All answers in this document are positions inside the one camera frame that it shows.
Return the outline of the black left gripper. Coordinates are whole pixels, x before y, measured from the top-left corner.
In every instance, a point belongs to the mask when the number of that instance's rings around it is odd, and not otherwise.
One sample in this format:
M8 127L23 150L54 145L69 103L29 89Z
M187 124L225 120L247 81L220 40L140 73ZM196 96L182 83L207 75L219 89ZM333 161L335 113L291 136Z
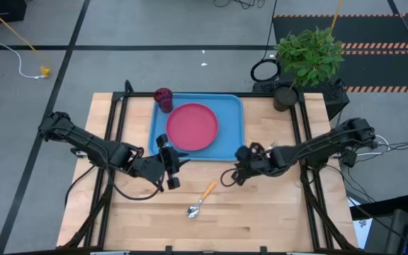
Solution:
M180 181L175 174L179 172L179 169L190 159L179 161L179 158L188 157L187 153L177 152L173 147L167 145L168 137L166 134L158 136L156 139L157 146L159 148L159 155L164 163L165 172L168 175L167 185L169 190L180 187Z

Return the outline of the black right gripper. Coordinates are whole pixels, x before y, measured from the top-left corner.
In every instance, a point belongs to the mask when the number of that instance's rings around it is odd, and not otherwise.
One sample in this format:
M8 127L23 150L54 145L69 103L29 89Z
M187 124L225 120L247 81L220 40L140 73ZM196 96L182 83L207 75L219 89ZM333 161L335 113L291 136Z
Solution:
M232 180L242 186L247 179L255 176L273 176L270 159L264 154L264 147L252 142L248 147L241 146L236 152L236 170L232 174Z

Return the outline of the yellow-handled metal fork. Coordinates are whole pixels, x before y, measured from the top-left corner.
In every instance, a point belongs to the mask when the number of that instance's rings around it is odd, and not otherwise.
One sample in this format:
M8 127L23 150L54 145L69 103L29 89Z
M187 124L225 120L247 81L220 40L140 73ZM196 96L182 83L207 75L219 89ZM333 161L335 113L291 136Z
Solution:
M254 142L254 140L253 139L251 139L251 138L246 138L246 141L247 142L249 142L249 143L253 143ZM276 142L272 142L269 146L268 146L268 149L273 149L274 147L277 147L278 146L278 144L276 143Z

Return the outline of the red round plate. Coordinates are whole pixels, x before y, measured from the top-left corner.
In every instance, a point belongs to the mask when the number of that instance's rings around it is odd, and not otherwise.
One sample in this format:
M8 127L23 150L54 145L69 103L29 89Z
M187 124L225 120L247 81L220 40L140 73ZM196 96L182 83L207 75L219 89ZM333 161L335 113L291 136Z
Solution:
M200 103L185 103L174 109L166 121L166 134L172 144L185 151L208 147L217 137L216 114Z

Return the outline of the yellow-handled metal spoon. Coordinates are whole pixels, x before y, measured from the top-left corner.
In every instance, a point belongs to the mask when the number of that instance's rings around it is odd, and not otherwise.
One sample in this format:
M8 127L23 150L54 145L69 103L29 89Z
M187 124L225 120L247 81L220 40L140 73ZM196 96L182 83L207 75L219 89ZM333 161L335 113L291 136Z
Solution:
M217 183L213 181L205 190L205 192L200 197L199 201L196 204L192 204L188 209L186 216L189 219L195 218L198 216L200 212L200 207L203 201L208 197L208 195L212 192L212 190L216 187Z

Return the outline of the red faceted plastic cup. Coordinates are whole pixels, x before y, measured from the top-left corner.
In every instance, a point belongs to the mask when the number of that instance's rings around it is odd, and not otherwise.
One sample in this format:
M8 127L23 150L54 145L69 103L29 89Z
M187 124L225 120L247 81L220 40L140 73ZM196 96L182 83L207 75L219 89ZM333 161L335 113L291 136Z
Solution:
M154 100L164 113L170 113L173 110L173 93L168 88L160 88L154 92Z

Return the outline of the blue plastic tray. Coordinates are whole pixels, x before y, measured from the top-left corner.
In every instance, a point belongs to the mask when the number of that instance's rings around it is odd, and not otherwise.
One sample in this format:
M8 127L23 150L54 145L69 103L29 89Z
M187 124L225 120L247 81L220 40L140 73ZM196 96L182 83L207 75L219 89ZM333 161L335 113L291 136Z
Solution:
M235 152L245 144L243 104L239 97L232 94L216 93L173 93L173 110L186 103L199 103L212 110L218 120L218 133L215 141L206 148L194 152L179 149L168 138L168 146L174 147L179 152L187 153L184 159L200 161L233 162L236 160ZM147 149L151 155L158 153L156 138L166 134L168 113L163 113L158 104L154 102L152 119L149 131Z

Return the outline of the black plant pot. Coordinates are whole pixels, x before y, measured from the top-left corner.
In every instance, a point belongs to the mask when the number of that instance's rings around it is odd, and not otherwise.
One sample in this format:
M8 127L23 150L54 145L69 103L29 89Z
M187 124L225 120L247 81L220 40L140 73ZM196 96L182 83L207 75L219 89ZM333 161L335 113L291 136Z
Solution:
M277 86L273 92L273 107L280 112L287 111L299 101L299 93L288 85Z

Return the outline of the black power adapter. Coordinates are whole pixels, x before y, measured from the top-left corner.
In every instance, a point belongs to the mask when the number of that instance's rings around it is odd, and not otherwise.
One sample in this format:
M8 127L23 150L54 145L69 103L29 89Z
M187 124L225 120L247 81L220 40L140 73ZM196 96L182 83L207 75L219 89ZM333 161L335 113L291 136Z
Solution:
M345 151L341 155L341 163L349 168L354 167L357 160L357 153L351 150Z

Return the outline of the green leafy plant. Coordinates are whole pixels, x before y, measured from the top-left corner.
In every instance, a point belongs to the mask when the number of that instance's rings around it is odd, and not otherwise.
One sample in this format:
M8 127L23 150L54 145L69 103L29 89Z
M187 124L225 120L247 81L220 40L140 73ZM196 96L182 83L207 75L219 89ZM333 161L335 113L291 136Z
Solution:
M304 30L299 35L289 33L274 49L283 71L293 74L293 86L316 86L338 72L344 61L341 46L328 27Z

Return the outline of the white printed paper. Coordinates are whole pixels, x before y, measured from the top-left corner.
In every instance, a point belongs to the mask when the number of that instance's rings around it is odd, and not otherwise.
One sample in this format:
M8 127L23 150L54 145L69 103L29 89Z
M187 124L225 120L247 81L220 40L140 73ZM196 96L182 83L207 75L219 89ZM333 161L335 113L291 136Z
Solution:
M372 225L372 218L364 220L353 220L353 226L356 232L357 242L360 249L364 249L368 240L370 227Z

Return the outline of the black hazard-striped floor mat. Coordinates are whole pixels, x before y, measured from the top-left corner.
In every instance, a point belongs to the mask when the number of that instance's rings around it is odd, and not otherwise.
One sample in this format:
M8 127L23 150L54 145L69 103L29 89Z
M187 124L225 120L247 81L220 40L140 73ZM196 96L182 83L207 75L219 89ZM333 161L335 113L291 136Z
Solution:
M373 15L276 15L277 40L303 30L332 27L342 42L337 77L349 92L408 92L408 13Z

